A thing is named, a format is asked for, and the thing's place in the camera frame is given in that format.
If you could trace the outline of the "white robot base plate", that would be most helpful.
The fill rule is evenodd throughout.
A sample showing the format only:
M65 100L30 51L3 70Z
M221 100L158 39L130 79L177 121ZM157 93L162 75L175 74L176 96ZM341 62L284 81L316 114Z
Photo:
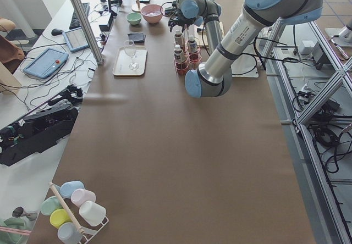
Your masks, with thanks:
M232 77L258 78L257 59L249 55L241 55L231 65Z

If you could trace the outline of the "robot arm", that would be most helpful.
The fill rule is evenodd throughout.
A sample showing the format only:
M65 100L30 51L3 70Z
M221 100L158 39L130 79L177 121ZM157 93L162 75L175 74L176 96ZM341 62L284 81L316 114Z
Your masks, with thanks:
M168 21L169 29L180 26L185 30L190 25L203 25L207 36L206 51L211 54L221 42L219 16L221 6L215 0L174 0L175 13Z
M187 93L195 98L225 94L232 83L231 65L264 27L277 20L295 25L321 16L323 0L244 0L242 11L208 60L185 76Z

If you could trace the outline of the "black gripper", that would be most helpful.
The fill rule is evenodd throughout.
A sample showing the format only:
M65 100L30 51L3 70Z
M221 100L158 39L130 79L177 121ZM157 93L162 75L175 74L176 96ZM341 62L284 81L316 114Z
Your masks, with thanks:
M181 27L182 32L184 32L184 30L187 29L194 22L195 18L188 19L182 14L180 9L173 7L170 18L168 20L168 27L170 32L172 32L175 26L179 26Z

